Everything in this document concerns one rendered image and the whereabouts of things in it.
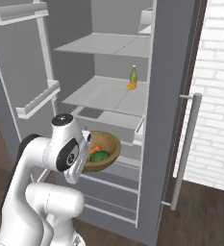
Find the white fridge drawer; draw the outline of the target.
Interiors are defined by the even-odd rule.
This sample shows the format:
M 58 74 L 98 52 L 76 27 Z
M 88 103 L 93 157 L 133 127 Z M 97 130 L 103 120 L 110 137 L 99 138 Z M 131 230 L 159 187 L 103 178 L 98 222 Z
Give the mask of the white fridge drawer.
M 143 117 L 112 111 L 95 113 L 94 109 L 78 107 L 71 114 L 83 129 L 103 131 L 115 135 L 121 141 L 142 145 Z

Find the grey fridge door with bins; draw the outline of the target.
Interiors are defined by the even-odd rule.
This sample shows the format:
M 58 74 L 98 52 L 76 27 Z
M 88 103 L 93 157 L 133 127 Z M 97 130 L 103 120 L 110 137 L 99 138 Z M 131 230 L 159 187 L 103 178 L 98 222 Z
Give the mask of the grey fridge door with bins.
M 10 157 L 25 136 L 51 135 L 54 78 L 43 0 L 0 0 L 0 128 Z

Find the grey fridge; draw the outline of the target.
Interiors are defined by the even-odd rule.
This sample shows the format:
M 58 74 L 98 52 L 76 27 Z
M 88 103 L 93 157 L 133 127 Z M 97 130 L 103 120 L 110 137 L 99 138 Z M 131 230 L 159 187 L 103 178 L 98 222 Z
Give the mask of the grey fridge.
M 128 80 L 137 67 L 137 83 L 150 84 L 152 23 L 157 0 L 43 0 L 48 15 L 45 26 L 54 78 L 60 84 L 57 113 L 72 113 L 78 107 L 63 102 L 94 76 Z M 56 48 L 92 33 L 150 37 L 149 58 L 58 52 Z M 83 220 L 104 230 L 139 241 L 137 213 L 139 180 L 143 164 L 142 145 L 121 141 L 121 153 L 107 169 L 87 172 L 78 188 L 87 201 Z

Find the green broccoli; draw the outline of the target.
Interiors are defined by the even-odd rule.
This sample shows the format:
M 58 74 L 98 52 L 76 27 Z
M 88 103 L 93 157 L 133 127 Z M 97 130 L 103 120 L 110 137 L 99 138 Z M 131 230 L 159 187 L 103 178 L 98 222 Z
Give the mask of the green broccoli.
M 101 160 L 105 160 L 110 156 L 108 151 L 98 151 L 90 155 L 89 161 L 90 162 L 97 162 Z

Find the green glass bottle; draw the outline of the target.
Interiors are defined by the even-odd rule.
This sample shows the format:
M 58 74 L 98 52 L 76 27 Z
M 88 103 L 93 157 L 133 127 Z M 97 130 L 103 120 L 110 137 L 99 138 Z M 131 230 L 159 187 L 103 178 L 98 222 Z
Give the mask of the green glass bottle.
M 134 86 L 137 85 L 137 67 L 135 65 L 133 65 L 133 67 L 132 67 L 130 83 Z

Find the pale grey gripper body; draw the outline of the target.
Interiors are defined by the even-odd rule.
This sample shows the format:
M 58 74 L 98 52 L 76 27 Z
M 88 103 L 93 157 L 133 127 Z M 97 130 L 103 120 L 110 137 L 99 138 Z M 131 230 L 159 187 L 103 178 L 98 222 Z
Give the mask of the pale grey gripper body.
M 63 172 L 66 181 L 69 184 L 76 184 L 84 170 L 84 165 L 87 162 L 88 153 L 91 147 L 92 139 L 90 131 L 82 131 L 83 137 L 80 143 L 80 151 L 77 159 L 70 168 Z

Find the orange chicken drumstick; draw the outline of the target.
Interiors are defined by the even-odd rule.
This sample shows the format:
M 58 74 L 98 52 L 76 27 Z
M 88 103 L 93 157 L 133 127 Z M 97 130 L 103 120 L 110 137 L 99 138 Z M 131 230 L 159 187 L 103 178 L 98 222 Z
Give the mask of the orange chicken drumstick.
M 103 151 L 103 148 L 101 146 L 94 146 L 90 149 L 89 153 L 94 154 L 95 152 Z

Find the brown wooden bowl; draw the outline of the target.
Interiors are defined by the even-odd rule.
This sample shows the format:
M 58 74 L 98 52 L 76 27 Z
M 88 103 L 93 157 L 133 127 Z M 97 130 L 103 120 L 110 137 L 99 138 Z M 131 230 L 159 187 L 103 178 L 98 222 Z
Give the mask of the brown wooden bowl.
M 84 171 L 98 172 L 106 169 L 116 161 L 121 152 L 121 143 L 116 136 L 101 131 L 92 131 L 91 139 L 91 148 L 94 146 L 101 146 L 103 148 L 103 151 L 108 151 L 110 153 L 110 156 L 107 159 L 97 162 L 90 162 L 90 153 L 88 153 L 87 162 L 84 166 Z

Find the grey fridge shelf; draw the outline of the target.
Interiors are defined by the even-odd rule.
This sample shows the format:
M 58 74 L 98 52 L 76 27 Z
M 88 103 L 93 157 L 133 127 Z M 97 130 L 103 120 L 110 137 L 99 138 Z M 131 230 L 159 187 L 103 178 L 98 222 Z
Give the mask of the grey fridge shelf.
M 63 102 L 102 111 L 143 116 L 148 85 L 138 82 L 136 89 L 128 90 L 128 84 L 128 80 L 94 76 Z
M 150 37 L 92 33 L 56 48 L 58 52 L 149 58 Z

